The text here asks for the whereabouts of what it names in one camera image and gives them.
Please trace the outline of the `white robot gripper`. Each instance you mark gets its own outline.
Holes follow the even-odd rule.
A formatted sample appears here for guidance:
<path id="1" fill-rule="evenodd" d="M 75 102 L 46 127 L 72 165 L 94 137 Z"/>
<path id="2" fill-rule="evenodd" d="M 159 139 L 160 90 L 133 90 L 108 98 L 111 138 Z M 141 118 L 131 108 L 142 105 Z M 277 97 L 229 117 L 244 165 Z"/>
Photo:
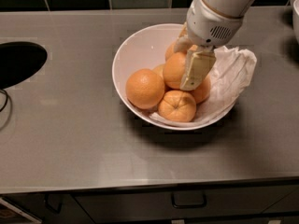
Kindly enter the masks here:
<path id="1" fill-rule="evenodd" d="M 213 52 L 193 51 L 193 44 L 223 46 L 233 38 L 242 23 L 242 18 L 227 18 L 213 11 L 204 0 L 192 0 L 186 23 L 183 24 L 173 48 L 175 53 L 188 51 L 185 71 L 180 82 L 181 90 L 195 90 L 216 62 Z"/>

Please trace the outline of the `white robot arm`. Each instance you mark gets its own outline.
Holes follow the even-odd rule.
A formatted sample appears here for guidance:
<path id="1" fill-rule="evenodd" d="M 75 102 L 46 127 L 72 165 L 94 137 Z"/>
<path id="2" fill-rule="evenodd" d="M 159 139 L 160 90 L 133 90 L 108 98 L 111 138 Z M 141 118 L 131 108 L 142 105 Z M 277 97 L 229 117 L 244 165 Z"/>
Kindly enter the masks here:
<path id="1" fill-rule="evenodd" d="M 216 62 L 214 48 L 234 37 L 254 1 L 192 0 L 174 46 L 174 52 L 187 52 L 181 90 L 192 91 L 203 82 Z"/>

